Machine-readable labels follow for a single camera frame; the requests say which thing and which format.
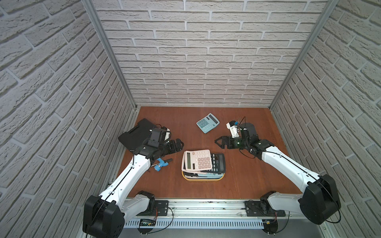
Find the teal calculator keys up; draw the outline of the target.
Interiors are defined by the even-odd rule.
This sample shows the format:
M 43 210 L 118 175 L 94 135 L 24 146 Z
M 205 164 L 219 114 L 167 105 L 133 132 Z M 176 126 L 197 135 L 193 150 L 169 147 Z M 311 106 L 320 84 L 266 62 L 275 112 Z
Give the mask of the teal calculator keys up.
M 212 129 L 216 128 L 219 124 L 220 121 L 212 113 L 209 113 L 207 116 L 196 123 L 196 125 L 201 129 L 203 133 L 208 133 Z

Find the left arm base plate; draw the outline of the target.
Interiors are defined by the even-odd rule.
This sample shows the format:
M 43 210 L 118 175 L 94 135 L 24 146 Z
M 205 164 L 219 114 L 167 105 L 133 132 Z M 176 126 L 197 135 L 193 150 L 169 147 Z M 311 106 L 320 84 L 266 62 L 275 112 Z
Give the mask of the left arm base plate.
M 155 217 L 156 215 L 159 217 L 167 216 L 168 205 L 169 205 L 168 200 L 155 200 L 153 203 L 150 202 L 148 208 L 144 212 L 138 214 L 138 216 L 151 216 L 151 217 Z

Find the small pink calculator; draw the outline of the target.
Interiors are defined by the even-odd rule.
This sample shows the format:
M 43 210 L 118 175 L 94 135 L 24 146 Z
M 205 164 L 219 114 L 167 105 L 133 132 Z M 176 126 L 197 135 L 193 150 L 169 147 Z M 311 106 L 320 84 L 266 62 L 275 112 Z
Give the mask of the small pink calculator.
M 202 172 L 213 168 L 210 150 L 185 151 L 182 160 L 182 171 Z

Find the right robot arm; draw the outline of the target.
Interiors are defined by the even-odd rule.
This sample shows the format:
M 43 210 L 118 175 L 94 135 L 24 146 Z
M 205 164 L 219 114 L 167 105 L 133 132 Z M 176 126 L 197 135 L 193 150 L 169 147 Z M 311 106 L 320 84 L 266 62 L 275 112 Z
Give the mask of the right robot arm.
M 268 216 L 275 211 L 303 214 L 309 221 L 320 225 L 338 213 L 341 203 L 335 180 L 300 165 L 283 153 L 272 142 L 260 139 L 251 123 L 227 123 L 230 136 L 215 140 L 222 149 L 247 150 L 259 160 L 271 165 L 286 176 L 299 190 L 299 194 L 270 191 L 260 198 L 260 211 Z

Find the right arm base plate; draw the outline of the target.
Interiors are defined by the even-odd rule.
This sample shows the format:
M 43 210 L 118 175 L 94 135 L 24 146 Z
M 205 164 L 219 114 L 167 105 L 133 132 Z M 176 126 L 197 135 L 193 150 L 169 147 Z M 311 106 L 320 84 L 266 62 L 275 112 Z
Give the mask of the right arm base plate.
M 284 210 L 273 210 L 263 201 L 247 200 L 244 204 L 247 217 L 286 217 Z

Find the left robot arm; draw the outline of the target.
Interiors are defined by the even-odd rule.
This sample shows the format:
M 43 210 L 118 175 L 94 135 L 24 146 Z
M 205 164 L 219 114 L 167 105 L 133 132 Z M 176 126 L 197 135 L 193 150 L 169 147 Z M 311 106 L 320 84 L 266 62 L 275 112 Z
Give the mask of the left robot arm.
M 155 196 L 140 191 L 134 198 L 127 196 L 154 162 L 166 155 L 182 151 L 184 143 L 172 140 L 167 128 L 153 128 L 134 151 L 132 160 L 116 180 L 98 196 L 91 195 L 84 204 L 82 230 L 95 238 L 117 238 L 127 221 L 146 213 L 155 215 Z

